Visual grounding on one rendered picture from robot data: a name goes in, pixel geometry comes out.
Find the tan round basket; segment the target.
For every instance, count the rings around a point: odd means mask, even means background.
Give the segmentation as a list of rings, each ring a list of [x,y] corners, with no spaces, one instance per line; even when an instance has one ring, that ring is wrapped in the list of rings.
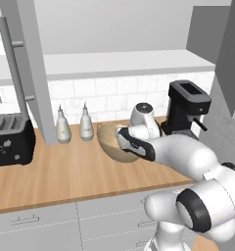
[[[121,163],[132,163],[138,157],[130,152],[125,152],[119,148],[116,138],[117,123],[97,125],[97,139],[103,151],[113,160]]]

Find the grey upper cabinet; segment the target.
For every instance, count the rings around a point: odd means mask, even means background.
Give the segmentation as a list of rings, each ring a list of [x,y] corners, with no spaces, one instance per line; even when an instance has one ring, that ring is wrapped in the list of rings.
[[[48,80],[210,72],[215,64],[181,50],[45,55]]]

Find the grey cabinet door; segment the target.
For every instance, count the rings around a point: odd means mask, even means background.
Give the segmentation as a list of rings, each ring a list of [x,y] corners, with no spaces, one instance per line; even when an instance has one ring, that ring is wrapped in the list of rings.
[[[231,1],[215,74],[230,116],[235,119],[235,0]]]
[[[0,0],[0,17],[7,19],[12,41],[22,41],[14,49],[24,96],[47,145],[57,142],[48,82],[33,0]]]

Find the white bottle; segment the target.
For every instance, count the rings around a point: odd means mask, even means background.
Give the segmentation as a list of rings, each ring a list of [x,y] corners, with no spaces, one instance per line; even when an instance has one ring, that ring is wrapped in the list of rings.
[[[94,137],[94,128],[86,106],[82,108],[79,135],[83,141],[91,141]]]
[[[57,135],[58,141],[61,144],[67,144],[71,141],[71,129],[64,115],[64,111],[62,107],[59,107],[58,109],[56,135]]]

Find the black coffee machine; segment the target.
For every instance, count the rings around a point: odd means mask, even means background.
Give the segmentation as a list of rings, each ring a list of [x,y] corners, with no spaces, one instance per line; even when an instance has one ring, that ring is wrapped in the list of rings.
[[[166,135],[184,134],[197,139],[191,130],[192,123],[196,123],[203,131],[208,130],[200,122],[200,117],[209,112],[212,102],[207,92],[194,82],[181,79],[169,84],[168,97],[166,120],[161,123]]]

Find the grey drawer front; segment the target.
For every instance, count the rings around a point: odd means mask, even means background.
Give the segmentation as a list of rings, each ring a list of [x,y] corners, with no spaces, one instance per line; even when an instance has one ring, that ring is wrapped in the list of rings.
[[[93,217],[108,216],[114,213],[144,209],[144,204],[140,202],[144,196],[151,195],[155,192],[179,193],[184,188],[187,188],[187,185],[81,201],[77,203],[78,216],[81,219],[91,219]]]
[[[39,217],[39,222],[18,226],[10,225],[11,221],[17,220],[19,217],[21,219],[25,219],[31,218],[32,215]],[[0,214],[0,234],[29,230],[53,230],[55,228],[78,229],[77,210],[75,203]]]
[[[82,251],[77,221],[0,233],[0,251]]]
[[[146,228],[82,241],[83,251],[142,251],[155,230]]]
[[[83,240],[95,239],[156,226],[138,227],[138,223],[141,221],[152,221],[147,217],[143,209],[93,217],[91,219],[80,219],[81,237]]]

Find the black toaster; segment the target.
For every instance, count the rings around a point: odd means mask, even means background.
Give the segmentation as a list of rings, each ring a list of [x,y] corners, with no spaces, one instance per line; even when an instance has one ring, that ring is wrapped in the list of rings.
[[[29,164],[34,147],[31,120],[25,121],[21,114],[0,115],[0,166]]]

